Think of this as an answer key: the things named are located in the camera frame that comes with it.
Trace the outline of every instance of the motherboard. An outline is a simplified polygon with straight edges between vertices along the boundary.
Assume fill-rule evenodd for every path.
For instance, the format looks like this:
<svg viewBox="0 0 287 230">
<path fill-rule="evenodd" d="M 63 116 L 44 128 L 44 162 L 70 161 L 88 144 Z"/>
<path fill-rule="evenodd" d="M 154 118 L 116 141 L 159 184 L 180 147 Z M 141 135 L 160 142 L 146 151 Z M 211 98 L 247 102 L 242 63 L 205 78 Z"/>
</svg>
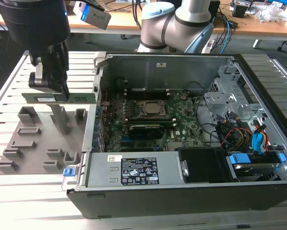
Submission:
<svg viewBox="0 0 287 230">
<path fill-rule="evenodd" d="M 140 96 L 106 92 L 101 102 L 104 151 L 174 151 L 203 146 L 193 100 L 187 92 Z"/>
</svg>

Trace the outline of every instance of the wooden desk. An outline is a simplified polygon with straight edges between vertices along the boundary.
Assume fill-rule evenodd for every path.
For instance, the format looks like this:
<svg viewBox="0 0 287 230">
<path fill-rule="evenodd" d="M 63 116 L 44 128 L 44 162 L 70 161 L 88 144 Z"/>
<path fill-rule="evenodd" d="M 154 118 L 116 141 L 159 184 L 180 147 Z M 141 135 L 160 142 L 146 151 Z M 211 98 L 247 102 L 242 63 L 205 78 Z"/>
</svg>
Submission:
<svg viewBox="0 0 287 230">
<path fill-rule="evenodd" d="M 221 0 L 221 9 L 228 4 L 230 0 Z M 123 7 L 126 4 L 111 3 L 111 8 Z M 245 16 L 245 18 L 233 18 L 232 12 L 226 10 L 229 6 L 226 6 L 222 12 L 227 18 L 237 22 L 238 28 L 234 32 L 235 38 L 243 39 L 260 39 L 260 40 L 287 40 L 287 26 L 286 22 L 267 22 L 261 23 L 256 20 L 254 15 Z M 139 35 L 140 31 L 135 25 L 132 8 L 129 8 L 129 12 L 111 12 L 111 20 L 107 30 L 101 30 L 82 22 L 75 15 L 68 16 L 70 28 L 72 33 L 97 33 L 97 34 L 132 34 Z M 141 21 L 141 13 L 138 11 L 139 21 Z M 5 25 L 1 15 L 0 24 Z M 215 23 L 214 34 L 220 34 L 223 32 L 223 24 L 220 20 Z"/>
</svg>

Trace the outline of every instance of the screw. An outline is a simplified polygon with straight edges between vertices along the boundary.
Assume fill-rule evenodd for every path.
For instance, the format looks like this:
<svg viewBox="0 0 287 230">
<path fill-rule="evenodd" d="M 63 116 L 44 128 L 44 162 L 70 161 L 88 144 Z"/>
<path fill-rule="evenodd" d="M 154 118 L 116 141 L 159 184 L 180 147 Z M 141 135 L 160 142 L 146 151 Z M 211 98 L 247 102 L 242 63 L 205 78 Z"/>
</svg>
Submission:
<svg viewBox="0 0 287 230">
<path fill-rule="evenodd" d="M 182 174 L 183 174 L 183 176 L 187 176 L 188 175 L 187 170 L 186 169 L 182 169 Z"/>
</svg>

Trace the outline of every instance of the slotted aluminum surface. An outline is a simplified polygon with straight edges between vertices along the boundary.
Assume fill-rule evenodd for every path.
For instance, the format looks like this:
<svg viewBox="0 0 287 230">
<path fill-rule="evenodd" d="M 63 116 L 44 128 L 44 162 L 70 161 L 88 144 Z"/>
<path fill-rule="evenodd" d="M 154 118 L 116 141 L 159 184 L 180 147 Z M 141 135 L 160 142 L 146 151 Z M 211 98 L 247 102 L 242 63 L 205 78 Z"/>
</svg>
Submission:
<svg viewBox="0 0 287 230">
<path fill-rule="evenodd" d="M 286 70 L 283 70 L 276 60 L 271 60 L 267 55 L 243 55 L 243 57 L 287 118 Z M 245 88 L 252 100 L 257 102 L 248 85 Z"/>
<path fill-rule="evenodd" d="M 70 52 L 71 92 L 91 92 L 93 57 L 93 52 Z M 27 86 L 31 68 L 29 57 L 23 56 L 0 92 L 0 156 L 19 121 L 17 113 L 25 105 L 21 93 L 35 92 Z M 50 111 L 46 105 L 34 107 L 37 112 Z M 79 107 L 88 109 L 87 105 L 65 105 L 66 110 Z M 236 229 L 250 225 L 251 229 L 287 230 L 287 201 L 268 211 L 85 219 L 61 190 L 61 181 L 62 175 L 0 175 L 0 229 Z M 153 197 L 139 199 L 151 202 Z"/>
</svg>

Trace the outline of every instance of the floor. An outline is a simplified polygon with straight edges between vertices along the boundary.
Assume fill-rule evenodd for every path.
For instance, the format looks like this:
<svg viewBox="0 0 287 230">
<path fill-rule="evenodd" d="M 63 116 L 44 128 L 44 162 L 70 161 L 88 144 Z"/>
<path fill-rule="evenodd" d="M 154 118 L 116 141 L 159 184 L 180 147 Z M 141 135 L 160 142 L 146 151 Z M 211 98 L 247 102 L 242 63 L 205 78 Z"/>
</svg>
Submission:
<svg viewBox="0 0 287 230">
<path fill-rule="evenodd" d="M 20 59 L 24 48 L 13 42 L 8 32 L 1 32 L 0 40 L 0 89 Z M 72 34 L 68 39 L 70 51 L 121 51 L 133 52 L 140 42 L 138 35 L 126 35 L 122 40 L 117 34 L 90 34 L 90 43 L 85 43 L 83 34 Z M 232 39 L 224 53 L 226 54 L 267 54 L 276 58 L 287 69 L 287 46 L 281 52 L 277 47 L 281 41 L 262 41 L 260 48 L 253 49 L 254 40 Z"/>
</svg>

